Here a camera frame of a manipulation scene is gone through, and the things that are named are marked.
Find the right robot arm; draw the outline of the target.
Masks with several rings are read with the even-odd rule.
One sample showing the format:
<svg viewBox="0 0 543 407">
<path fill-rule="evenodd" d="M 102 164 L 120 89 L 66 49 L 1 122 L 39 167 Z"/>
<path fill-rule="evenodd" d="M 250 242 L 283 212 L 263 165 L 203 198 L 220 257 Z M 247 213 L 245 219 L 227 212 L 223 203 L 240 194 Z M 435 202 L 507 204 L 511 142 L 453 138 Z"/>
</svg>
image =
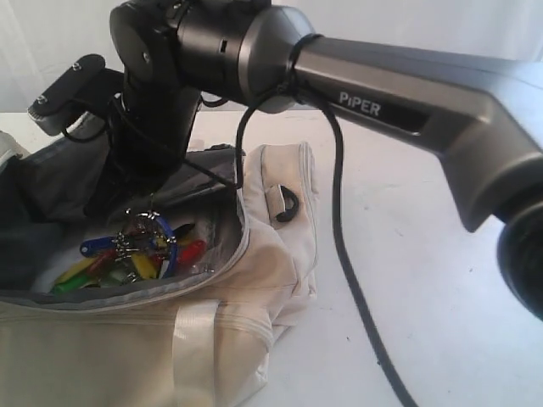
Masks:
<svg viewBox="0 0 543 407">
<path fill-rule="evenodd" d="M 464 227 L 503 223 L 502 278 L 541 316 L 541 63 L 334 39 L 269 1 L 126 1 L 109 28 L 124 71 L 87 215 L 165 183 L 202 93 L 249 113 L 306 104 L 434 154 Z"/>
</svg>

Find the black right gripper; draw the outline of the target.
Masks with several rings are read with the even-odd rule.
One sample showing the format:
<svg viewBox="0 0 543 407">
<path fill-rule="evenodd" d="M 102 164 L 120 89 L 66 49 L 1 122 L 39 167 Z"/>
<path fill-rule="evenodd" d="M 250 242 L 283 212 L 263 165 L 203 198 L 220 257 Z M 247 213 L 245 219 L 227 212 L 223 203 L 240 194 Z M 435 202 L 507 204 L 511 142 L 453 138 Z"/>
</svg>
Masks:
<svg viewBox="0 0 543 407">
<path fill-rule="evenodd" d="M 114 98 L 109 152 L 84 215 L 103 217 L 158 191 L 184 160 L 198 108 L 198 91 L 124 91 Z"/>
</svg>

